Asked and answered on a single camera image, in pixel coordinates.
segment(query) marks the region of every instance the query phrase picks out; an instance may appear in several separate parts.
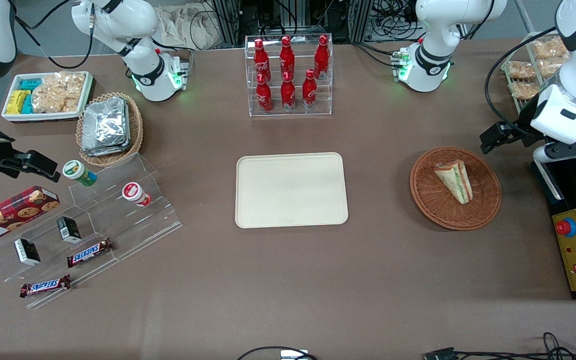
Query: round wicker basket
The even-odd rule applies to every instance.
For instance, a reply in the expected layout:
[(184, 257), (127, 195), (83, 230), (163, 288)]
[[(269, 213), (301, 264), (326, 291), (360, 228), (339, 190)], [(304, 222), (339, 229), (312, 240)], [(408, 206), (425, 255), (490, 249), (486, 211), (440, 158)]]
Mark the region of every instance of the round wicker basket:
[[(437, 164), (462, 160), (473, 199), (463, 205), (433, 170)], [(468, 150), (436, 147), (421, 155), (410, 171), (410, 191), (425, 216), (451, 230), (475, 230), (489, 223), (501, 206), (501, 186), (493, 170)]]
[[(129, 150), (122, 152), (109, 153), (108, 155), (101, 156), (88, 156), (83, 151), (79, 151), (81, 158), (90, 165), (99, 167), (108, 167), (112, 164), (119, 162), (134, 153), (139, 151), (142, 146), (142, 141), (144, 141), (144, 123), (142, 122), (142, 114), (137, 108), (135, 101), (130, 98), (130, 96), (125, 93), (105, 93), (101, 96), (93, 98), (90, 103), (99, 103), (101, 101), (109, 100), (110, 98), (117, 96), (117, 98), (122, 98), (128, 103), (128, 119), (130, 121), (130, 139), (132, 139), (132, 146)], [(77, 133), (75, 137), (77, 139), (77, 144), (82, 147), (82, 135), (83, 135), (83, 112), (79, 114), (79, 119), (77, 120)]]

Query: emergency stop button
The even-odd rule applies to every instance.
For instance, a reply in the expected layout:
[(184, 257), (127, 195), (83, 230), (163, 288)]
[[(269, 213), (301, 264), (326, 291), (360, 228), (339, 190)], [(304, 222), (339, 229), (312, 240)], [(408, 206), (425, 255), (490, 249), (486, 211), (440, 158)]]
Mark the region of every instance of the emergency stop button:
[(557, 221), (555, 224), (555, 230), (557, 231), (557, 234), (571, 238), (576, 235), (576, 223), (571, 218), (565, 218)]

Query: small black box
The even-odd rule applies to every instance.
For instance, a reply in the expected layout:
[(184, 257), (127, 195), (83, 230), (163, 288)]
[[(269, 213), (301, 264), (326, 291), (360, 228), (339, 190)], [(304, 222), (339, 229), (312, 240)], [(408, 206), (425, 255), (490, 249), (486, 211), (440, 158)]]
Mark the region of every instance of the small black box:
[(26, 265), (37, 265), (41, 262), (39, 259), (39, 252), (35, 244), (26, 240), (18, 239), (14, 241), (14, 248), (16, 249), (16, 255), (19, 257), (19, 261)]
[(80, 230), (77, 228), (75, 220), (62, 216), (57, 219), (57, 227), (63, 241), (73, 244), (82, 241), (82, 235), (80, 235)]

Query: table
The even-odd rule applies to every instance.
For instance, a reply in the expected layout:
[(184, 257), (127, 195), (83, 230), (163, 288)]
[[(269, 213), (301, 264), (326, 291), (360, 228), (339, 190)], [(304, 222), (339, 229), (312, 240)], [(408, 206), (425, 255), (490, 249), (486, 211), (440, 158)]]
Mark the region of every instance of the table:
[[(576, 349), (576, 301), (529, 169), (530, 149), (516, 143), (483, 157), (503, 200), (480, 230), (435, 225), (409, 189), (424, 151), (479, 153), (479, 134), (497, 121), (484, 100), (485, 75), (516, 43), (463, 41), (432, 93), (395, 84), (385, 66), (336, 46), (332, 116), (293, 119), (249, 118), (242, 50), (197, 52), (188, 90), (161, 103), (139, 96), (118, 56), (90, 57), (82, 69), (98, 81), (94, 94), (124, 92), (141, 109), (141, 153), (158, 169), (183, 227), (40, 310), (26, 310), (18, 287), (0, 278), (0, 360), (236, 359), (271, 345), (308, 349), (321, 360), (418, 360), (448, 346), (541, 351), (544, 331)], [(54, 70), (25, 56), (13, 69)], [(515, 111), (502, 75), (491, 96), (505, 114)], [(0, 129), (20, 150), (60, 164), (78, 157), (73, 122), (0, 119)], [(327, 151), (343, 157), (345, 224), (237, 227), (240, 157)], [(59, 194), (72, 184), (0, 174), (0, 200), (35, 183)]]

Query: red button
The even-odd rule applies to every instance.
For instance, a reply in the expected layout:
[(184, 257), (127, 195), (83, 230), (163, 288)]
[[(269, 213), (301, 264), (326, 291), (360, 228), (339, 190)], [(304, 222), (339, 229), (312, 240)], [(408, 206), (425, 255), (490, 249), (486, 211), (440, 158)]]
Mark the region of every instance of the red button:
[(566, 220), (557, 221), (555, 225), (555, 230), (557, 230), (557, 234), (559, 235), (568, 235), (572, 231), (572, 226)]

